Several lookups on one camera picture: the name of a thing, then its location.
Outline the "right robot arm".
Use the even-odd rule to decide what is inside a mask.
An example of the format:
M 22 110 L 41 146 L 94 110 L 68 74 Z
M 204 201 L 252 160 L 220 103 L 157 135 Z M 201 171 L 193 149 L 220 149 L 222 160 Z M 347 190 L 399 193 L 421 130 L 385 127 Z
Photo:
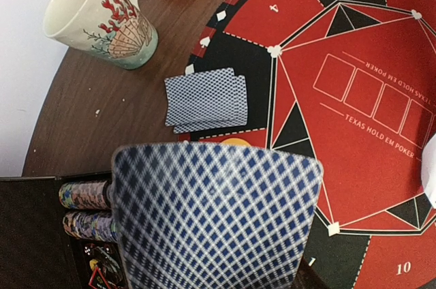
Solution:
M 426 143 L 422 152 L 421 182 L 423 192 L 436 209 L 436 135 Z

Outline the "orange big blind button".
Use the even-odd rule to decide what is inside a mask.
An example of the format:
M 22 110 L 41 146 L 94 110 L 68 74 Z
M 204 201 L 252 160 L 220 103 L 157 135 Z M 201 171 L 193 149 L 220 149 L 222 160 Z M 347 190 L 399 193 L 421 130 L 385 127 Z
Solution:
M 221 142 L 223 145 L 250 147 L 251 144 L 242 138 L 227 138 Z

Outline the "blue playing card deck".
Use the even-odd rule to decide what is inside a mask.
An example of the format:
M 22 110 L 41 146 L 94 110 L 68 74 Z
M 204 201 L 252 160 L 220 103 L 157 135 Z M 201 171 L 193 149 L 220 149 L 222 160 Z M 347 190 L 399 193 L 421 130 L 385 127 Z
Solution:
M 112 174 L 130 288 L 289 288 L 324 170 L 282 151 L 166 142 L 119 149 Z

